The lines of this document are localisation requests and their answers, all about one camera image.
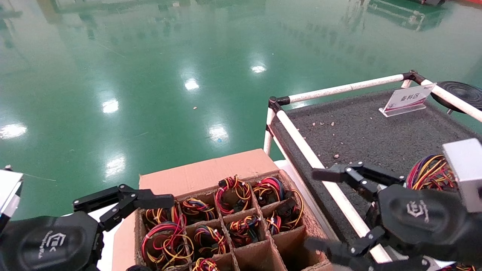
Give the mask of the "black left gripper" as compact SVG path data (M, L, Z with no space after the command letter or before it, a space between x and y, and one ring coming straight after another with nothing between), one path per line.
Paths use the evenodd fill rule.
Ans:
M114 205L98 222L88 213ZM121 184L73 202L72 215L40 216L9 222L1 233L2 271L96 271L103 231L110 231L137 209L171 208L172 194ZM126 271L151 271L134 265Z

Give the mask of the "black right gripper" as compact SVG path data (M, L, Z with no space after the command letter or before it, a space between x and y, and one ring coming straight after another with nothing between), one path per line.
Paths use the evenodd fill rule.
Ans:
M405 189L405 176L363 161L313 168L312 178L345 183L366 201L378 201L378 221L384 228L377 226L351 244L314 237L305 240L306 249L322 251L333 264L353 271L427 271L431 264L421 255L481 264L481 213L468 212L455 193ZM386 188L379 192L379 184ZM386 233L389 246L419 257L385 263L368 260L365 255Z

